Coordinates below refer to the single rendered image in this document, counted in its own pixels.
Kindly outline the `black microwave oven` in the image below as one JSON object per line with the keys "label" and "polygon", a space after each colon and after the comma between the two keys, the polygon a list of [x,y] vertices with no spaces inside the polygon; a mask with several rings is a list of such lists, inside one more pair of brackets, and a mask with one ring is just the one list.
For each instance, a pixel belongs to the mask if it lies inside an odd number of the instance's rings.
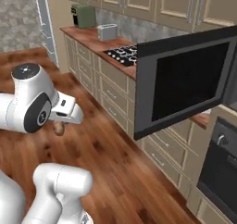
{"label": "black microwave oven", "polygon": [[221,103],[237,112],[237,46]]}

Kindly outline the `black microwave door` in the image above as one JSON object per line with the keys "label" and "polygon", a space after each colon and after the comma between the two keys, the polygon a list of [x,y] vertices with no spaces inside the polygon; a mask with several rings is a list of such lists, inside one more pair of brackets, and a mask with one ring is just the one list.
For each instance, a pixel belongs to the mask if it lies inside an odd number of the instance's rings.
{"label": "black microwave door", "polygon": [[137,45],[134,139],[217,106],[237,57],[237,26]]}

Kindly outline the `black hob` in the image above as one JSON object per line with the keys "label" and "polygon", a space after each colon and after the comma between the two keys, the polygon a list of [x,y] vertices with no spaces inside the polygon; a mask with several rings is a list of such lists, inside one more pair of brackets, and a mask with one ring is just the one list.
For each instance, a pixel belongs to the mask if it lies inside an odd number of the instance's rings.
{"label": "black hob", "polygon": [[124,67],[132,67],[137,63],[137,46],[126,45],[116,48],[110,48],[105,54],[118,61]]}

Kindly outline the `silver toaster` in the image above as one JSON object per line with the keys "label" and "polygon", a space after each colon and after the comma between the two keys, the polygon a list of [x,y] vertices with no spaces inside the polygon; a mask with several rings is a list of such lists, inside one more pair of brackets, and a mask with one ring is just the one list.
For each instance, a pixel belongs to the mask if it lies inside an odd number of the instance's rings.
{"label": "silver toaster", "polygon": [[97,27],[98,39],[100,41],[114,40],[118,36],[117,24],[105,24]]}

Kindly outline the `grey fridge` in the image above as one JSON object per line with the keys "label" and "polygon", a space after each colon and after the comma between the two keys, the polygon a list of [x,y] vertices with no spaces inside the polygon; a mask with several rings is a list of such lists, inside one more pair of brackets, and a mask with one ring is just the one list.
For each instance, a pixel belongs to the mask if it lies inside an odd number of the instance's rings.
{"label": "grey fridge", "polygon": [[49,58],[55,63],[56,66],[58,66],[56,43],[53,33],[48,1],[36,0],[36,5],[40,20],[40,32],[44,37],[42,45],[46,49]]}

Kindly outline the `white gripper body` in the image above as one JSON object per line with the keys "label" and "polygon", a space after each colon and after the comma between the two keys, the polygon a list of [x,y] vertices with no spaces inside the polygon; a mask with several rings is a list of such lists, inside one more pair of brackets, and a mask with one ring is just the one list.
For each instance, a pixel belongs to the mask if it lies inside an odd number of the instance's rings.
{"label": "white gripper body", "polygon": [[77,104],[69,107],[54,106],[49,119],[64,123],[81,124],[83,121],[83,112]]}

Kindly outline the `green coffee machine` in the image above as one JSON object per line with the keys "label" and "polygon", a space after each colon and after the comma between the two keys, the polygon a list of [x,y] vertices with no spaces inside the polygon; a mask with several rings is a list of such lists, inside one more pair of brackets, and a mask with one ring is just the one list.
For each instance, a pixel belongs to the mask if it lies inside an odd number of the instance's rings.
{"label": "green coffee machine", "polygon": [[74,26],[79,29],[93,28],[96,25],[95,8],[84,4],[73,4],[71,14]]}

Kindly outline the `beige drawer front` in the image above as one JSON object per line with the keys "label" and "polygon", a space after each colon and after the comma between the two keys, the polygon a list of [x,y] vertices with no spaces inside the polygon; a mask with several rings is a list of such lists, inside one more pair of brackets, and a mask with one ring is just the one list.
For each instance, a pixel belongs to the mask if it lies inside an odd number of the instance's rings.
{"label": "beige drawer front", "polygon": [[[152,160],[156,163],[156,165],[162,170],[162,172],[166,175],[166,177],[175,185],[179,185],[180,177],[181,174],[175,167],[169,163],[169,161],[161,154],[160,151],[158,151],[153,143],[149,140],[146,139],[144,141],[144,146],[143,146],[144,151],[152,158]],[[156,157],[165,163],[164,167],[161,167],[152,157],[152,153],[156,155]]]}
{"label": "beige drawer front", "polygon": [[[169,144],[166,147],[162,144],[157,137]],[[183,169],[183,162],[186,155],[186,149],[179,144],[171,135],[166,131],[159,131],[150,134],[148,138],[154,143],[155,148],[160,150],[166,157],[168,157],[179,169]]]}
{"label": "beige drawer front", "polygon": [[[101,78],[101,89],[102,92],[124,113],[127,113],[127,105],[128,100],[126,97],[120,92],[119,89],[117,89],[115,86],[113,86],[110,82],[107,80]],[[114,99],[109,94],[107,94],[107,90],[109,90],[112,94],[117,96],[117,99]]]}
{"label": "beige drawer front", "polygon": [[[127,130],[127,113],[124,114],[104,93],[102,94],[102,106],[106,109],[106,111],[110,114],[110,116],[120,125],[123,130]],[[116,116],[113,116],[112,113],[108,110],[111,108]]]}
{"label": "beige drawer front", "polygon": [[100,60],[100,72],[124,93],[127,92],[127,76],[104,59]]}
{"label": "beige drawer front", "polygon": [[176,123],[169,127],[169,129],[178,136],[184,143],[189,142],[190,132],[192,128],[192,122],[189,119],[185,119],[179,123]]}

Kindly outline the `silver oven knob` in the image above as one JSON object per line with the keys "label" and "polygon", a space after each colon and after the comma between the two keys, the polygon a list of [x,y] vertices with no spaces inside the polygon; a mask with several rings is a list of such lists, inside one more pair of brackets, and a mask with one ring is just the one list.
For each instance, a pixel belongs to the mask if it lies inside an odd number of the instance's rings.
{"label": "silver oven knob", "polygon": [[228,140],[225,137],[225,135],[224,134],[220,134],[219,137],[218,137],[217,145],[223,145],[223,144],[227,144],[227,143],[228,143]]}

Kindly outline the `beige base cupboards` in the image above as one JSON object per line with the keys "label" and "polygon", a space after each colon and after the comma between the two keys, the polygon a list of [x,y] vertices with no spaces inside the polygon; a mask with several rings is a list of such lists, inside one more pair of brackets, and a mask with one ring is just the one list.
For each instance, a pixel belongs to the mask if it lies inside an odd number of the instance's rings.
{"label": "beige base cupboards", "polygon": [[64,34],[69,70],[80,81],[85,89],[93,96],[97,96],[95,89],[95,71],[93,53],[83,44]]}

